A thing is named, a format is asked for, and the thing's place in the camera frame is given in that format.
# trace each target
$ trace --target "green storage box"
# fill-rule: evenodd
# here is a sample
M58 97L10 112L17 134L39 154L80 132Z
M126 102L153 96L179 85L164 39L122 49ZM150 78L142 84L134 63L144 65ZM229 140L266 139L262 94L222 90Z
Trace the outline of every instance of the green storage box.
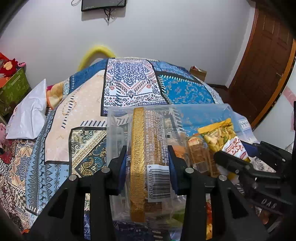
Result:
M0 88L0 114L6 115L14 108L28 91L30 85L23 68L20 68L6 84Z

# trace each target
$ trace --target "bed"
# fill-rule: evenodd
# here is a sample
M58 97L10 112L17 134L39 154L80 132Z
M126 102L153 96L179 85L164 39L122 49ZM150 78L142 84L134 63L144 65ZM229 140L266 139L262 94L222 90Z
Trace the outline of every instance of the bed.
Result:
M52 89L36 141L13 140L10 163L0 161L0 203L20 230L32 226L69 175L93 175L106 166L108 107L223 103L186 69L143 58L104 59ZM172 119L178 128L190 123L190 117ZM237 119L245 141L256 142L247 119Z

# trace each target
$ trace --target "white pillow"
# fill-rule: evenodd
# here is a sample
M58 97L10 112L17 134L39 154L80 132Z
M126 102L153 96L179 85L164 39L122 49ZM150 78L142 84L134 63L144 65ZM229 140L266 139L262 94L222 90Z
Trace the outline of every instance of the white pillow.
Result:
M20 102L6 126L6 139L35 139L46 120L46 79Z

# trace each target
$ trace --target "yellow hose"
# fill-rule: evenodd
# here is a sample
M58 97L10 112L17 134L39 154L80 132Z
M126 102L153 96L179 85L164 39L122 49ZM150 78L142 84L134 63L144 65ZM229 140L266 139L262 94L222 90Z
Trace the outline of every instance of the yellow hose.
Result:
M88 64L89 64L92 56L95 54L98 54L98 53L102 53L102 54L106 55L107 58L115 58L116 57L115 54L111 50L109 50L108 48L106 48L104 46L94 46L83 57L82 61L80 62L79 66L78 66L77 72L88 67Z

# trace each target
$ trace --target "brown door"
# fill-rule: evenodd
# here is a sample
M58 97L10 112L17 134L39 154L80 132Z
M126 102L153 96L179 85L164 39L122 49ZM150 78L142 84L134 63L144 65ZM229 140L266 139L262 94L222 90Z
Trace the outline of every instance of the brown door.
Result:
M285 25L262 10L257 9L256 13L253 39L229 89L235 100L231 103L232 108L250 123L278 87L293 43L292 34Z

